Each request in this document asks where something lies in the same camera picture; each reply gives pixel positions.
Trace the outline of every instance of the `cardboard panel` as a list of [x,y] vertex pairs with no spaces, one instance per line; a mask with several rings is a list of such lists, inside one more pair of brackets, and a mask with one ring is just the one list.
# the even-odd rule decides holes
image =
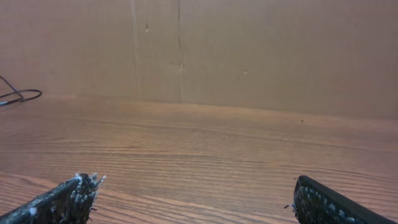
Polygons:
[[0,1],[0,73],[19,88],[136,98],[129,0]]
[[398,1],[181,1],[183,102],[398,118]]
[[136,0],[141,100],[181,101],[178,0]]

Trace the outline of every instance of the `cardboard wall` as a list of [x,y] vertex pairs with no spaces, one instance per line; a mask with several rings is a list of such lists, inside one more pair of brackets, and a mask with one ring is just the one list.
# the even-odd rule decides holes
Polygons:
[[395,0],[5,0],[0,10],[1,73],[48,92],[398,118]]

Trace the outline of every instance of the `wooden table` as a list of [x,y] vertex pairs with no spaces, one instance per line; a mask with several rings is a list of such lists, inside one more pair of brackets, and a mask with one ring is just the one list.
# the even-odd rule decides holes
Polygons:
[[398,222],[398,121],[75,96],[0,121],[0,213],[97,172],[94,223],[297,223],[308,175]]

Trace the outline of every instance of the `worn gripper pad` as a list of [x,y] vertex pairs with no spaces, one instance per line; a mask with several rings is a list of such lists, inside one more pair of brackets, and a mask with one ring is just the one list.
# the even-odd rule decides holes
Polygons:
[[297,179],[293,204],[285,208],[289,206],[301,224],[395,223],[307,176]]
[[58,187],[0,217],[0,224],[86,223],[104,178],[76,174]]

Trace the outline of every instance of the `black cable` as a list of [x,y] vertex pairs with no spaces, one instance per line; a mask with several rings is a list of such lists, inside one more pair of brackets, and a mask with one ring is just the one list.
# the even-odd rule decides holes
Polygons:
[[[18,98],[18,99],[0,102],[0,106],[6,106],[6,105],[10,105],[11,103],[33,100],[33,99],[36,99],[36,98],[38,98],[39,96],[41,96],[41,95],[43,94],[40,90],[19,90],[19,91],[18,91],[18,90],[16,90],[10,83],[8,83],[7,80],[6,80],[5,78],[3,78],[2,76],[0,76],[0,79],[2,79],[10,88],[12,88],[12,90],[14,90],[13,93],[8,93],[8,94],[5,94],[5,95],[3,95],[3,96],[0,96],[0,99],[3,98],[3,97],[6,97],[6,96],[11,96],[11,95],[13,95],[13,94],[18,94],[18,95],[19,95],[19,98]],[[27,91],[29,91],[29,92],[36,92],[36,93],[39,93],[39,94],[37,94],[37,95],[35,95],[35,96],[33,96],[33,97],[30,97],[30,98],[25,99],[24,96],[22,96],[21,93],[22,93],[22,92],[27,92]]]

